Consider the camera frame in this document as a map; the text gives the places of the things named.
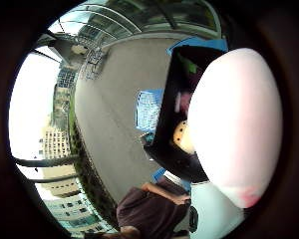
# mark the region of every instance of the brown shirt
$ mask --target brown shirt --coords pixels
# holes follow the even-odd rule
[[[164,176],[157,185],[176,195],[186,193]],[[188,205],[176,205],[162,196],[133,187],[119,203],[117,217],[120,227],[138,228],[142,239],[169,239],[187,209]]]

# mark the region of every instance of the dark hair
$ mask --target dark hair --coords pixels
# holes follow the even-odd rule
[[[85,233],[84,239],[102,239],[104,232],[98,232],[98,233]]]

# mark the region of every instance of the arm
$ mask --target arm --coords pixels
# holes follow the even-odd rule
[[[159,196],[162,196],[162,197],[172,201],[176,205],[185,204],[186,200],[190,198],[190,196],[186,195],[186,194],[177,196],[177,195],[175,195],[171,192],[168,192],[168,191],[164,190],[163,188],[161,188],[151,182],[144,183],[141,187],[141,190],[155,193]]]

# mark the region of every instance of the building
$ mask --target building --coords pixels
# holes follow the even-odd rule
[[[71,154],[69,135],[57,127],[47,125],[42,129],[39,153],[44,159],[60,158]]]
[[[73,238],[83,238],[85,232],[117,231],[93,208],[84,193],[55,200],[44,200],[44,203]]]
[[[74,84],[76,74],[77,71],[71,67],[61,68],[58,75],[57,87],[70,89]]]

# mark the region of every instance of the pink balloon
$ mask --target pink balloon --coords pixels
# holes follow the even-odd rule
[[[236,206],[254,205],[274,172],[282,136],[279,93],[264,59],[239,49],[209,64],[187,122],[210,181]]]

